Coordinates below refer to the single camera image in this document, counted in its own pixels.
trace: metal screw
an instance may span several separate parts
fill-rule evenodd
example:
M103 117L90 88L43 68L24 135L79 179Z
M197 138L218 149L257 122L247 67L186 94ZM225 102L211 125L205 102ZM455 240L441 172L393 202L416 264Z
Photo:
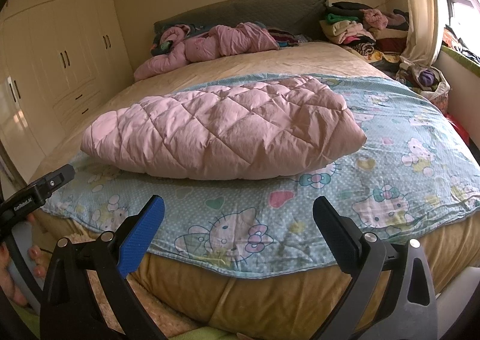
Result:
M58 245L59 248L63 248L67 244L68 244L68 239L66 239L66 238L60 238L57 242L57 245Z
M109 242L113 240L113 233L111 231L106 231L100 236L103 242Z
M368 241L368 242L377 241L377 236L375 236L375 234L373 234L373 233L365 233L363 235L363 238L366 239L366 241Z
M414 248L420 247L420 241L418 241L417 239L412 238L409 242L410 242L410 245Z

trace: pink duvet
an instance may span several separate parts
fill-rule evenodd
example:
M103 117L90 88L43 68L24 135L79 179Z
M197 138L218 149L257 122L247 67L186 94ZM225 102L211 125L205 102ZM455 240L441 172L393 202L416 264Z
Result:
M229 180L311 172L365 141L343 97L300 76L145 97L101 115L81 149L132 172Z
M171 72L191 62L211 61L221 56L280 49L268 31L254 23L240 23L235 28L215 26L208 33L189 39L184 39L186 32L183 27L181 25L170 27L164 32L160 43L173 41L172 51L142 63L135 70L135 81Z

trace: hello kitty print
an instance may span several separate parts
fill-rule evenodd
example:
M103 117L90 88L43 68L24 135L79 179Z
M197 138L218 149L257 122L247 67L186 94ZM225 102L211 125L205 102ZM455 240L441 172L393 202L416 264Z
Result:
M322 195L363 232L396 243L480 208L480 167L428 101L383 78L313 75L343 95L365 131L356 153L318 170L250 181L152 178L79 153L71 161L75 179L54 192L44 211L102 232L160 195L165 219L151 253L232 277L264 278L334 264L312 218ZM277 78L255 74L210 85Z

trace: white wardrobe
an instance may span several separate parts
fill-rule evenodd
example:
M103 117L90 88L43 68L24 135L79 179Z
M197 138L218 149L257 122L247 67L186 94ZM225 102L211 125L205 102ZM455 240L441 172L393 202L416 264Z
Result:
M133 83L113 0L8 0L0 75L0 139L29 180L77 124Z

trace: headboard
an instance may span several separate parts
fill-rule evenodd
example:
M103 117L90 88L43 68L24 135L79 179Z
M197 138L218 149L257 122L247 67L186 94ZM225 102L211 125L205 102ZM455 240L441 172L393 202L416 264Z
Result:
M326 6L328 0L228 0L157 21L154 30L157 34L164 26L182 23L235 27L238 23L260 21L294 35L324 40L318 21L325 17Z

